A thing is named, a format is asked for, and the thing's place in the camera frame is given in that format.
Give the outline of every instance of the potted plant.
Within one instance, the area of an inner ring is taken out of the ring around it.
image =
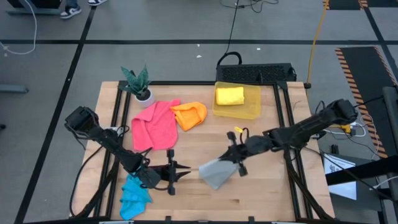
[[[142,107],[148,107],[155,102],[155,98],[148,88],[148,71],[145,66],[138,76],[132,70],[121,67],[123,75],[127,79],[127,85],[119,85],[119,89],[135,95],[136,100]]]

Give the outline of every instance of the person's foot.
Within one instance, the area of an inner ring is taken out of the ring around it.
[[[99,6],[100,4],[106,2],[107,0],[88,0],[88,4],[91,6]]]
[[[73,16],[81,13],[80,6],[77,7],[65,7],[65,12],[61,12],[61,19],[69,19]]]

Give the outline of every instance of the wooden table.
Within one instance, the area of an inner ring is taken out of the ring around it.
[[[103,82],[99,93],[95,112],[99,116],[102,127],[111,123],[114,101],[118,82]],[[303,83],[288,83],[290,102],[293,108],[294,120],[299,122],[310,116],[307,97]],[[266,152],[244,161],[249,174],[240,177],[235,173],[218,190],[213,190],[204,180],[199,178],[198,167],[227,150],[229,141],[226,137],[228,131],[233,131],[235,126],[247,127],[251,135],[261,134],[263,131],[279,127],[275,96],[271,86],[261,87],[261,117],[255,120],[225,118],[213,115],[214,86],[203,85],[153,85],[150,87],[156,100],[170,101],[180,98],[181,103],[199,101],[206,105],[208,115],[203,124],[184,132],[178,126],[178,141],[174,147],[175,157],[179,164],[192,167],[191,173],[184,176],[175,184],[176,195],[170,196],[166,192],[149,190],[153,203],[148,203],[143,214],[135,220],[164,220],[171,216],[172,220],[213,220],[213,221],[247,221],[248,216],[254,216],[256,221],[294,221],[292,200],[290,197],[288,175],[283,159],[283,152]],[[125,93],[122,95],[121,109],[118,122],[120,123]],[[127,125],[142,108],[139,107],[134,97],[131,98]],[[85,159],[97,148],[98,144],[90,141],[87,144]],[[123,146],[132,149],[132,134],[127,133]],[[318,150],[316,141],[311,140],[308,146]],[[79,212],[92,197],[100,179],[101,168],[105,150],[92,158],[81,173],[73,209]],[[323,171],[322,160],[313,152],[302,150],[302,161],[309,191],[316,198],[325,211],[334,216],[328,186]],[[149,153],[151,165],[167,163],[165,151],[152,151]],[[112,219],[120,220],[119,211],[121,203],[121,187],[125,183],[127,172],[120,166]],[[305,217],[302,194],[297,188],[300,201],[300,213]],[[108,192],[104,193],[101,214],[104,214]]]

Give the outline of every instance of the blue cloth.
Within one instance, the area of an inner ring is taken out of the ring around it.
[[[148,194],[148,189],[140,187],[142,182],[138,177],[128,175],[126,183],[123,185],[122,198],[120,202],[122,207],[120,208],[120,216],[124,220],[130,220],[136,215],[141,214],[145,211],[145,205],[147,202],[152,203],[152,199]]]

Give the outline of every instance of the yellow tag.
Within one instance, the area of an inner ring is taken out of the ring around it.
[[[235,131],[239,132],[239,133],[243,133],[243,130],[241,128],[238,128],[235,126]]]

